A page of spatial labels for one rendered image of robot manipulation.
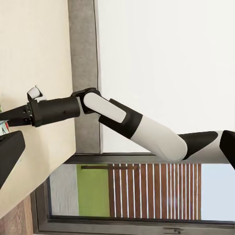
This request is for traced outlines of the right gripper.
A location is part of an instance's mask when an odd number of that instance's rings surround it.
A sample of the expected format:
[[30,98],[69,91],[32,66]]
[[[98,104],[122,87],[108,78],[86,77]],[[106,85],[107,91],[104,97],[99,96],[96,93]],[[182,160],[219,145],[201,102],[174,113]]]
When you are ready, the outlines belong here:
[[61,98],[42,102],[31,100],[24,106],[0,113],[0,121],[7,121],[9,127],[32,125],[37,128],[65,118],[65,106]]

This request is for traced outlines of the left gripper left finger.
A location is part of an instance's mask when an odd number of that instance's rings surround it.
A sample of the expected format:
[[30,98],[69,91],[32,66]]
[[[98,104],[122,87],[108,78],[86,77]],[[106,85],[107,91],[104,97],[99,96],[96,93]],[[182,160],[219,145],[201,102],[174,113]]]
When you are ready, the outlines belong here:
[[20,130],[0,136],[0,189],[19,162],[24,149],[24,136]]

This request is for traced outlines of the board game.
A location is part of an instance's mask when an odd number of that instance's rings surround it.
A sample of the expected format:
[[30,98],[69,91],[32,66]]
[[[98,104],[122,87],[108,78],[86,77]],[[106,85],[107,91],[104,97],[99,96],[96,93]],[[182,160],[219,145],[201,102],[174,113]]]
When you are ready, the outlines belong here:
[[[1,105],[0,105],[0,113],[3,113]],[[10,133],[10,129],[9,129],[8,124],[7,124],[7,121],[5,121],[5,120],[0,121],[0,136],[2,136],[4,134],[8,134],[8,133]]]

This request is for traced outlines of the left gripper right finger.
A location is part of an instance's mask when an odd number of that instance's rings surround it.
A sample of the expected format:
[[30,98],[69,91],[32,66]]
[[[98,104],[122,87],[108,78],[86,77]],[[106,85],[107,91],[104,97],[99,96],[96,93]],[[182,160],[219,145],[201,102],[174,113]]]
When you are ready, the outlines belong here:
[[219,147],[235,169],[235,131],[224,130]]

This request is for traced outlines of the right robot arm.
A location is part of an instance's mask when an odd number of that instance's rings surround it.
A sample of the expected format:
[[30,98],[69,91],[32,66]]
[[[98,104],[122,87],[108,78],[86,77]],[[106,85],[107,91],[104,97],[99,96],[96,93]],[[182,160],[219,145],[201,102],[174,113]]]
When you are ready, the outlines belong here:
[[28,103],[0,113],[9,127],[41,127],[79,117],[80,98],[84,114],[97,113],[99,122],[168,162],[191,161],[230,164],[219,144],[223,131],[176,134],[170,128],[113,100],[106,100],[96,88],[73,92],[70,97],[47,100],[38,86],[27,92]]

